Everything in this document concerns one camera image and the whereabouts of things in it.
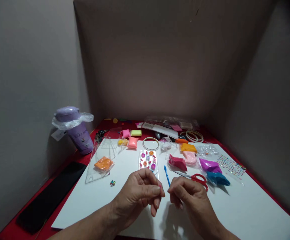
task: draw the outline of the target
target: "purple water bottle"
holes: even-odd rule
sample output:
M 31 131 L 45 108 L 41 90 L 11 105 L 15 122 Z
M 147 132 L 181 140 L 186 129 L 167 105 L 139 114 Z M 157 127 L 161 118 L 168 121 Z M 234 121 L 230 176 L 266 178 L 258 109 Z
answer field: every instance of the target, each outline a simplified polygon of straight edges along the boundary
M 76 107 L 63 107 L 56 111 L 52 124 L 66 130 L 78 151 L 85 155 L 93 150 L 93 141 L 86 129 L 85 122 L 91 122 L 94 116 L 90 113 L 79 113 Z

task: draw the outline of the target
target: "red scissors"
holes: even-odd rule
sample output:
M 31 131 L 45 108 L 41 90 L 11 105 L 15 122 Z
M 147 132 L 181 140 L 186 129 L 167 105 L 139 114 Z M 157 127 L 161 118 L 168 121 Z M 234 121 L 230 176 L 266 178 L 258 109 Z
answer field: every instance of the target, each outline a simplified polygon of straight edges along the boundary
M 181 176 L 183 176 L 183 177 L 190 178 L 191 180 L 193 180 L 193 181 L 195 181 L 197 183 L 200 183 L 201 185 L 203 185 L 206 188 L 206 192 L 208 192 L 207 180 L 206 180 L 206 178 L 203 175 L 196 173 L 196 174 L 191 176 L 191 175 L 187 175 L 187 174 L 176 172 L 176 171 L 174 171 L 174 172 L 179 174 L 179 175 L 181 175 Z

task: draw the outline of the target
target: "orange handle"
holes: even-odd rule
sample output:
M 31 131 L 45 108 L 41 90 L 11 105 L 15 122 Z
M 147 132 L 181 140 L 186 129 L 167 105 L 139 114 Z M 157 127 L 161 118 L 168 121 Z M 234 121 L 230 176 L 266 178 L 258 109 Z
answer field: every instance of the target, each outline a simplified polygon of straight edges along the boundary
M 176 143 L 188 143 L 187 140 L 185 140 L 185 139 L 181 139 L 181 138 L 176 139 L 175 142 L 176 142 Z

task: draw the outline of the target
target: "red table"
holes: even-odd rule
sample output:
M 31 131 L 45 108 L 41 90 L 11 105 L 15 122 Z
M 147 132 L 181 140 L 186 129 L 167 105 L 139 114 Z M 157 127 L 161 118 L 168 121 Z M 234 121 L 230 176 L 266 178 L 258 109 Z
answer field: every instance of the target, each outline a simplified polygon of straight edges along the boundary
M 122 127 L 122 129 L 137 129 L 135 123 L 140 121 L 133 121 L 133 123 L 122 123 L 118 121 L 118 123 L 114 124 L 112 120 L 105 121 L 103 120 L 98 127 L 90 134 L 91 138 L 94 139 L 96 133 L 99 130 L 106 130 L 111 128 L 117 128 Z M 199 132 L 204 136 L 204 143 L 210 142 L 219 144 L 233 160 L 235 160 L 238 164 L 241 165 L 241 163 L 218 141 L 216 140 L 204 127 L 201 127 Z M 146 137 L 155 137 L 153 131 L 142 129 L 142 136 L 139 138 L 139 140 L 144 140 Z M 27 239 L 27 240 L 34 240 L 38 234 L 38 232 L 34 235 L 30 235 L 29 233 L 25 232 L 21 227 L 19 227 L 16 224 L 16 218 L 18 215 L 25 209 L 36 197 L 37 195 L 43 191 L 48 184 L 51 183 L 51 181 L 61 173 L 61 171 L 72 161 L 77 161 L 79 163 L 83 163 L 85 165 L 89 164 L 91 158 L 91 153 L 85 156 L 82 156 L 78 151 L 76 151 L 72 156 L 68 157 L 67 160 L 58 168 L 58 170 L 53 174 L 53 176 L 41 187 L 41 189 L 31 198 L 31 200 L 21 209 L 21 211 L 9 222 L 9 224 L 2 230 L 0 233 L 0 240 L 20 240 L 20 239 Z M 262 184 L 259 183 L 248 171 L 246 171 L 247 174 L 282 208 L 284 209 L 280 203 L 278 203 L 274 197 L 262 186 Z M 45 240 L 52 235 L 54 235 L 59 230 L 52 229 L 51 225 L 55 221 L 56 217 L 58 216 L 60 210 L 62 209 L 63 205 L 65 204 L 67 198 L 71 194 L 74 187 L 69 191 L 69 193 L 66 195 L 66 197 L 63 199 L 63 201 L 59 204 L 59 206 L 56 208 L 56 210 L 53 212 L 53 214 L 50 216 L 50 218 L 46 221 L 45 225 L 41 229 L 40 233 L 38 234 L 37 240 Z M 116 239 L 128 239 L 130 237 L 123 237 L 123 236 L 117 236 Z

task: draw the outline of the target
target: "white board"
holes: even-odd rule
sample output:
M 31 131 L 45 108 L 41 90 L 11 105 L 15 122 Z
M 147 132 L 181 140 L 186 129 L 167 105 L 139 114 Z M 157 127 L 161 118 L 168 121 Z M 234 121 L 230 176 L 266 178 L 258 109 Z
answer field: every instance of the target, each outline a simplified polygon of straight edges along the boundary
M 117 155 L 114 160 L 115 166 L 107 177 L 85 184 L 86 168 L 52 227 L 66 228 L 109 203 L 121 190 L 129 174 L 138 170 L 138 152 L 144 150 L 142 143 L 138 141 L 136 151 L 124 150 Z M 157 143 L 146 142 L 147 147 L 151 145 L 155 147 Z M 220 154 L 228 156 L 218 144 L 214 146 Z M 164 165 L 167 166 L 167 163 L 165 157 L 159 153 L 160 150 L 157 150 L 160 181 L 166 197 L 162 199 L 156 217 L 151 216 L 148 207 L 135 223 L 120 235 L 149 239 L 199 239 L 186 213 L 177 210 L 170 203 L 164 172 Z M 173 156 L 183 157 L 179 150 Z M 208 159 L 216 161 L 217 158 L 218 156 L 214 155 Z M 167 171 L 170 181 L 179 176 L 170 170 Z M 200 172 L 188 168 L 187 173 L 192 175 Z M 114 187 L 110 187 L 111 180 L 116 181 Z M 290 216 L 247 174 L 242 178 L 244 186 L 230 177 L 228 180 L 231 182 L 230 186 L 224 189 L 216 188 L 215 193 L 207 193 L 217 217 L 228 230 L 241 239 L 290 239 Z

